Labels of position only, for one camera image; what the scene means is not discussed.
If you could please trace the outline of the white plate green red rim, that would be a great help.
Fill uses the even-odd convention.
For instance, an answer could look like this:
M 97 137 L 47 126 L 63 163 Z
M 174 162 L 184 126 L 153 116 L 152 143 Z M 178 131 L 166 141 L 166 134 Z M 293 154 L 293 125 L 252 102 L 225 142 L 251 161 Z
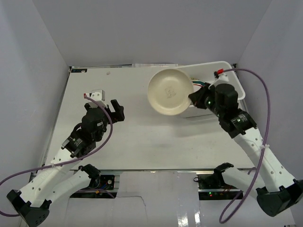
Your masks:
M 201 80 L 196 79 L 196 78 L 190 78 L 190 80 L 191 80 L 194 88 L 200 89 L 201 87 L 205 86 L 204 81 L 201 81 Z

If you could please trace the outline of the cream round plate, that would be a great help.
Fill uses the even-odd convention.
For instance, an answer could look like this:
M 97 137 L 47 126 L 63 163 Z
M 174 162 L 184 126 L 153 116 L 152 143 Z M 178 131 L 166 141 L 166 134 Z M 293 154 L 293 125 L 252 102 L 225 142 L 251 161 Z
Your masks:
M 188 95 L 194 92 L 189 76 L 178 69 L 164 69 L 150 80 L 147 97 L 151 107 L 160 114 L 174 116 L 191 105 Z

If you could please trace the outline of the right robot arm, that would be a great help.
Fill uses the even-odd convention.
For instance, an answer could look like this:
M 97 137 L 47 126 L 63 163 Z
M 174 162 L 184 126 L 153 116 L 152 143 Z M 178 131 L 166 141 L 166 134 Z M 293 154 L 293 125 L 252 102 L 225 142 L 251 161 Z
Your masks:
M 303 198 L 303 182 L 290 174 L 270 147 L 264 144 L 257 124 L 239 108 L 238 93 L 230 84 L 205 84 L 190 94 L 195 107 L 208 109 L 218 117 L 219 125 L 243 149 L 261 176 L 262 182 L 250 186 L 251 176 L 223 163 L 214 169 L 212 178 L 218 188 L 232 185 L 254 197 L 260 208 L 270 217 L 296 205 Z

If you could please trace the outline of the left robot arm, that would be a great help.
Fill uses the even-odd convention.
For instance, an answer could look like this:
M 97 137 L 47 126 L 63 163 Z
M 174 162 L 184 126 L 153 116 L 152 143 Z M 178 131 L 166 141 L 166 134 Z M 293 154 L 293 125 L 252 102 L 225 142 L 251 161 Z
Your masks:
M 72 195 L 83 188 L 94 189 L 100 183 L 100 171 L 91 164 L 80 166 L 73 176 L 66 180 L 66 174 L 81 160 L 99 151 L 97 147 L 107 126 L 125 119 L 124 107 L 117 100 L 111 100 L 114 111 L 102 101 L 87 98 L 83 116 L 70 136 L 63 142 L 51 163 L 42 168 L 36 177 L 19 190 L 11 190 L 7 199 L 30 227 L 42 224 L 50 213 L 50 205 L 64 195 Z

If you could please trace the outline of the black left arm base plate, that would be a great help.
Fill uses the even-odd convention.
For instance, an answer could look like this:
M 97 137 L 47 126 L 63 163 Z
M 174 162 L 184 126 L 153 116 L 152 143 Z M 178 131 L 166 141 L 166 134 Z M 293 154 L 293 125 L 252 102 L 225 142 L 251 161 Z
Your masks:
M 91 180 L 89 185 L 80 191 L 89 190 L 112 190 L 114 189 L 115 176 L 114 175 L 100 175 L 98 178 Z

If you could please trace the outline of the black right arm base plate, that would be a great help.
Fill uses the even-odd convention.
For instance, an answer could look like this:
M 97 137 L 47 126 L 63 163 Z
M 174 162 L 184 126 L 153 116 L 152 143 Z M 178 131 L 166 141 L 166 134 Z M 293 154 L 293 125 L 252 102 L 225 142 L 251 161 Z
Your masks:
M 236 189 L 236 187 L 221 182 L 214 174 L 200 174 L 193 178 L 193 181 L 198 184 L 199 189 L 220 189 L 224 192 Z

